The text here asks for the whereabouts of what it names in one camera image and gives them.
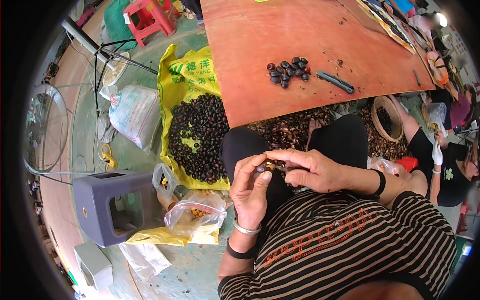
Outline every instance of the red tabletop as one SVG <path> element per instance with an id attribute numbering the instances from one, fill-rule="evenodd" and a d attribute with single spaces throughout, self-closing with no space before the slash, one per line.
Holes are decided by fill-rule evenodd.
<path id="1" fill-rule="evenodd" d="M 365 28 L 337 1 L 201 3 L 231 128 L 332 103 L 435 88 L 420 57 L 424 53 L 412 54 L 390 37 Z M 295 56 L 309 61 L 310 80 L 293 78 L 288 89 L 271 84 L 267 64 L 290 62 Z M 338 74 L 356 91 L 349 95 L 317 79 L 317 70 Z"/>

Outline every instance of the bracelet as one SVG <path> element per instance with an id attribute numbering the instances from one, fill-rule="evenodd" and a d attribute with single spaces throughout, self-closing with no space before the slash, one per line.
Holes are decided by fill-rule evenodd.
<path id="1" fill-rule="evenodd" d="M 236 259 L 251 259 L 251 258 L 255 257 L 255 254 L 257 253 L 256 244 L 253 247 L 251 247 L 247 252 L 240 253 L 240 252 L 236 252 L 235 250 L 232 249 L 232 247 L 230 247 L 230 244 L 228 242 L 229 240 L 230 240 L 230 238 L 227 239 L 227 252 L 233 258 L 236 258 Z"/>
<path id="2" fill-rule="evenodd" d="M 379 170 L 375 170 L 375 169 L 370 169 L 370 170 L 374 170 L 375 172 L 378 173 L 378 176 L 380 176 L 380 186 L 378 187 L 376 192 L 370 195 L 370 197 L 372 197 L 373 199 L 378 200 L 380 199 L 380 195 L 384 192 L 384 189 L 385 189 L 385 175 Z"/>
<path id="3" fill-rule="evenodd" d="M 233 219 L 233 226 L 235 226 L 238 231 L 240 231 L 243 234 L 248 234 L 248 235 L 254 235 L 260 232 L 262 230 L 262 224 L 260 224 L 259 228 L 257 230 L 248 230 L 243 227 L 241 227 L 237 221 L 237 218 Z"/>

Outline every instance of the woven basket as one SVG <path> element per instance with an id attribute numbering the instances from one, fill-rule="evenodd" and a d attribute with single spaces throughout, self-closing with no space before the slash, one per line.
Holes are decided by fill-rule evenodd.
<path id="1" fill-rule="evenodd" d="M 387 111 L 390 119 L 392 120 L 392 135 L 388 135 L 385 129 L 380 124 L 377 116 L 377 109 L 380 107 L 384 107 Z M 402 119 L 400 118 L 400 114 L 395 107 L 395 104 L 392 103 L 390 99 L 386 96 L 378 96 L 375 97 L 372 105 L 372 121 L 375 125 L 375 128 L 380 133 L 382 137 L 391 141 L 391 142 L 398 142 L 403 136 L 403 125 Z"/>

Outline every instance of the silver bangle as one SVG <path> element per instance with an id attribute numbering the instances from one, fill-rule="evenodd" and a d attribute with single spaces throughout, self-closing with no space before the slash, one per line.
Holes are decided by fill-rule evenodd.
<path id="1" fill-rule="evenodd" d="M 259 228 L 257 230 L 248 230 L 248 229 L 245 229 L 243 227 L 241 227 L 237 221 L 237 219 L 233 219 L 233 226 L 235 226 L 236 229 L 238 229 L 238 231 L 240 231 L 241 233 L 243 234 L 248 234 L 248 235 L 254 235 L 254 234 L 257 234 L 260 232 L 260 230 L 262 230 L 262 224 L 260 224 Z"/>

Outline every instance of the purple plastic stool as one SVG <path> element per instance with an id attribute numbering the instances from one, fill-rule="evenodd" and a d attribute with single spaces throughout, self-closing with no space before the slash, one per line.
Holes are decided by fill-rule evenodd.
<path id="1" fill-rule="evenodd" d="M 73 194 L 80 227 L 102 248 L 125 242 L 152 218 L 152 189 L 152 173 L 115 170 L 75 179 Z M 139 193 L 142 198 L 143 222 L 139 227 L 132 225 L 126 212 L 118 212 L 114 201 L 110 201 L 131 193 Z"/>

